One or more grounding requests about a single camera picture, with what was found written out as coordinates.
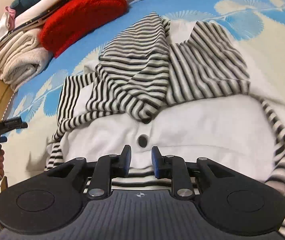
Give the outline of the black white striped garment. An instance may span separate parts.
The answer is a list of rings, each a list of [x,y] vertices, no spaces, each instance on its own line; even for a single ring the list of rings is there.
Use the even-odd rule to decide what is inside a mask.
[[[168,188],[151,174],[157,146],[186,161],[205,155],[285,197],[285,99],[215,21],[138,20],[66,77],[57,125],[47,170],[130,145],[130,174],[114,187]]]

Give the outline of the white folded clothes pile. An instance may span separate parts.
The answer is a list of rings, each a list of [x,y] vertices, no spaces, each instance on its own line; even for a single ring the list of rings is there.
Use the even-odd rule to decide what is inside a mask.
[[[22,13],[16,13],[10,6],[0,20],[0,48],[17,33],[43,24],[54,11],[70,0],[41,0]]]

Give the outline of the cream folded blanket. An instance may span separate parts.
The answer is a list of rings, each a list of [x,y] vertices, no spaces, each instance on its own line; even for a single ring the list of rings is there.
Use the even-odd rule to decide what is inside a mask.
[[[13,92],[40,74],[53,57],[40,42],[41,30],[22,31],[0,50],[0,80]]]

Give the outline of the red fluffy folded blanket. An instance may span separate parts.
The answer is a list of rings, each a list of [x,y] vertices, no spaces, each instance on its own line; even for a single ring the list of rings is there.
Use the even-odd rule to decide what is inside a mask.
[[[42,46],[58,57],[79,39],[127,12],[126,0],[71,0],[54,12],[39,33]]]

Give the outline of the blue cream patterned bedspread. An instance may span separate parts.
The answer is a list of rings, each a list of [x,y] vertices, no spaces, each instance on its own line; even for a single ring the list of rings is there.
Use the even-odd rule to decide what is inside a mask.
[[[128,13],[71,45],[12,97],[5,116],[20,116],[29,127],[9,133],[4,144],[10,185],[43,171],[64,79],[81,74],[112,37],[151,11],[170,20],[222,25],[285,98],[285,0],[136,0]]]

